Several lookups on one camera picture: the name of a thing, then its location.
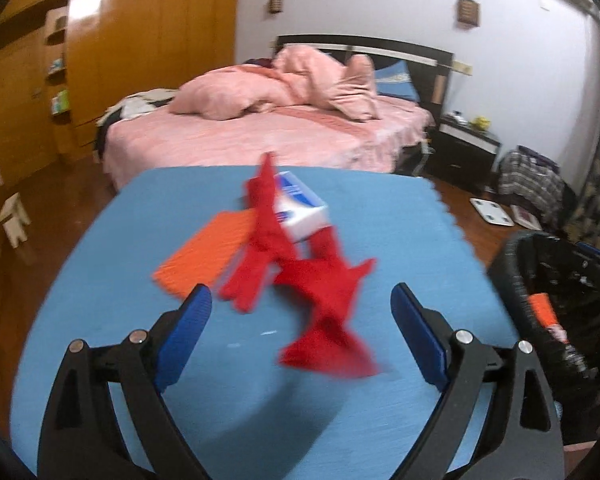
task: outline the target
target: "orange cloth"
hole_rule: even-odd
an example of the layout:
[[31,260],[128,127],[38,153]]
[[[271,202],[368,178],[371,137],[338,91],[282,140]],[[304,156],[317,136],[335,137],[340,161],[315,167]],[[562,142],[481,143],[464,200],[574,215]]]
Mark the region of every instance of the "orange cloth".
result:
[[539,323],[547,328],[552,325],[560,325],[558,318],[555,317],[554,308],[551,306],[549,295],[546,292],[532,294],[529,296],[529,303],[536,314]]
[[211,287],[253,230],[252,209],[222,211],[154,272],[154,280],[184,300],[198,283]]

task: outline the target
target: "red sock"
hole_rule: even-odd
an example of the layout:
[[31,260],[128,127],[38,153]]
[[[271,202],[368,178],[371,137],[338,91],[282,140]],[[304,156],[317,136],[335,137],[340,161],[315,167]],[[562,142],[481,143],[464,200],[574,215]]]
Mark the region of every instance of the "red sock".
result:
[[314,303],[308,329],[283,349],[280,363],[345,377],[378,373],[369,350],[345,323],[353,313],[360,279],[371,272],[375,260],[349,268],[340,256],[334,228],[309,238],[312,259],[287,260],[275,284],[291,285]]
[[256,211],[254,229],[242,261],[219,291],[224,300],[234,300],[234,307],[241,312],[253,310],[271,262],[298,257],[273,212],[276,182],[270,153],[265,154],[258,175],[248,180],[246,187],[249,206]]

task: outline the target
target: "wooden cabinet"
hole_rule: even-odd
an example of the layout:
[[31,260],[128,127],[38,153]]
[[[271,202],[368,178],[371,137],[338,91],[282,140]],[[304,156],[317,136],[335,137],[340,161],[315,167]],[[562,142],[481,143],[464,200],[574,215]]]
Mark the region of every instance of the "wooden cabinet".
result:
[[73,124],[93,121],[127,95],[177,88],[232,64],[236,4],[69,0],[66,65]]
[[15,184],[56,160],[45,95],[44,28],[0,49],[0,171]]
[[[234,62],[237,0],[12,0],[0,17],[0,168],[7,184],[88,153],[123,97]],[[40,20],[31,31],[30,15]],[[29,31],[11,30],[27,22]],[[46,76],[64,55],[65,70]],[[70,112],[50,100],[68,89]]]

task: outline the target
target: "blue table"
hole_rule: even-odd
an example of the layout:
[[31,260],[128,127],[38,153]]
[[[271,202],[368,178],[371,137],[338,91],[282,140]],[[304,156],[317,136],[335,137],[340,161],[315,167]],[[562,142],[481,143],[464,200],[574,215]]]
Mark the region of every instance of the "blue table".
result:
[[[214,480],[389,478],[438,400],[395,326],[389,297],[406,282],[425,306],[483,342],[512,346],[516,333],[430,182],[388,174],[293,168],[330,205],[346,257],[375,256],[352,327],[382,373],[338,381],[280,367],[278,351],[301,332],[303,310],[269,286],[256,311],[214,310],[180,381],[164,399]],[[241,208],[251,167],[169,168],[125,187],[84,235],[29,333],[11,406],[13,448],[36,469],[46,400],[68,343],[115,344],[149,328],[179,302],[154,269],[220,210]],[[149,468],[118,385],[116,413],[136,463]],[[490,392],[484,391],[454,467],[471,456]]]

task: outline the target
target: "laundry basket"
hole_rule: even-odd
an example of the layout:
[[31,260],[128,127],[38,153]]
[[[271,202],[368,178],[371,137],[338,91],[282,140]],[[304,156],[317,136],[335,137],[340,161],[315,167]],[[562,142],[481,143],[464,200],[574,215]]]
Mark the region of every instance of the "laundry basket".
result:
[[[538,352],[562,407],[565,444],[595,440],[600,433],[600,252],[543,232],[520,231],[503,245],[488,274],[520,337]],[[547,294],[566,340],[555,335],[555,326],[546,328],[534,310],[530,296],[539,293]]]

